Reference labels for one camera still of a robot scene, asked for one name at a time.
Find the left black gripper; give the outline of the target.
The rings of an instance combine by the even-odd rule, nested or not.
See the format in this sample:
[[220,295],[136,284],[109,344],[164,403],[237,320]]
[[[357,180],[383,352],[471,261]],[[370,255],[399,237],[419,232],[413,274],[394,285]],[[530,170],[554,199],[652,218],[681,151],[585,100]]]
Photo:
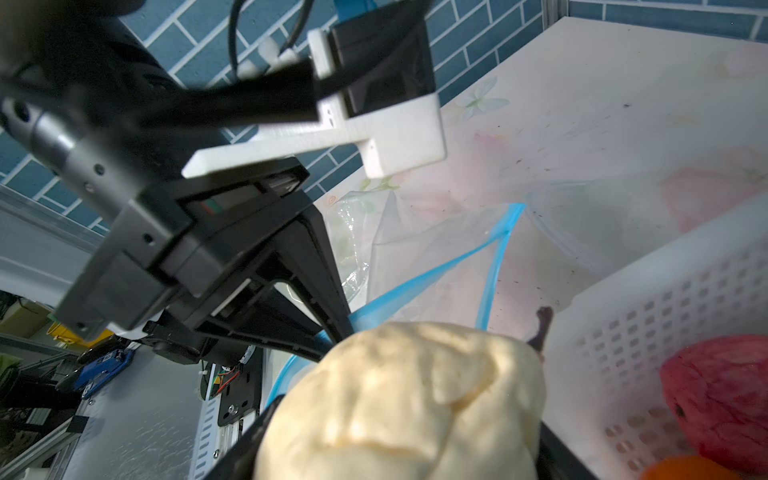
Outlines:
[[353,329],[322,215],[301,188],[307,176],[290,158],[146,187],[120,209],[57,319],[84,339],[109,330],[183,365],[238,363],[251,346],[322,359]]

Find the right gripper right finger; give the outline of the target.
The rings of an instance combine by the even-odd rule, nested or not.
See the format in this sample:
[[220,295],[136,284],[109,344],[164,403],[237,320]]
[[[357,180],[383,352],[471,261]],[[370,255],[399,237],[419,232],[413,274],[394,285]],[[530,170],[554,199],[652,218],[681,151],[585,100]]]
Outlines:
[[539,480],[597,479],[545,423],[541,424],[536,472]]

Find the clear zip top bag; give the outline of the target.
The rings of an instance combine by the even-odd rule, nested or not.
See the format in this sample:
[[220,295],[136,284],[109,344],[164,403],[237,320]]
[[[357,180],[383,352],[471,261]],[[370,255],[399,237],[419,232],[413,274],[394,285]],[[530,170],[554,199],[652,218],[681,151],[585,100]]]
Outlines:
[[324,214],[351,322],[436,321],[530,338],[535,312],[573,299],[682,235],[765,195],[684,168],[556,182],[519,204],[429,218],[393,192],[351,192]]

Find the cream white bun toy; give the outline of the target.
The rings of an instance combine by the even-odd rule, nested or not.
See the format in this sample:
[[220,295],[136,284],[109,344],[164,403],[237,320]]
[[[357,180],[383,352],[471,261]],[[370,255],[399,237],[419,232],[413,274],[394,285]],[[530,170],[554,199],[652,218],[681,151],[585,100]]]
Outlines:
[[257,479],[533,479],[546,387],[527,343],[391,322],[335,346],[285,395]]

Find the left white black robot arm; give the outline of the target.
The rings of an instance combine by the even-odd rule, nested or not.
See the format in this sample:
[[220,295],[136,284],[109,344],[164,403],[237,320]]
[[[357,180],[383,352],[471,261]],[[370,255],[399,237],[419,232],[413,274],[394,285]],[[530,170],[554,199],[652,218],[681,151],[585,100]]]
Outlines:
[[1,123],[109,225],[57,320],[87,340],[138,331],[183,364],[249,345],[321,359],[353,329],[307,170],[281,154],[184,177],[224,144],[217,110],[240,87],[179,87],[120,23],[137,9],[1,5]]

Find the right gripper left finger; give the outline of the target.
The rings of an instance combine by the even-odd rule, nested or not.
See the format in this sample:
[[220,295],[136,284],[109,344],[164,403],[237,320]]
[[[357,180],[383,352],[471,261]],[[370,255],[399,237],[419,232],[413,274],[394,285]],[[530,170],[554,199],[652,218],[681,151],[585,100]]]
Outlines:
[[284,395],[278,395],[245,434],[206,475],[205,480],[250,480],[266,431]]

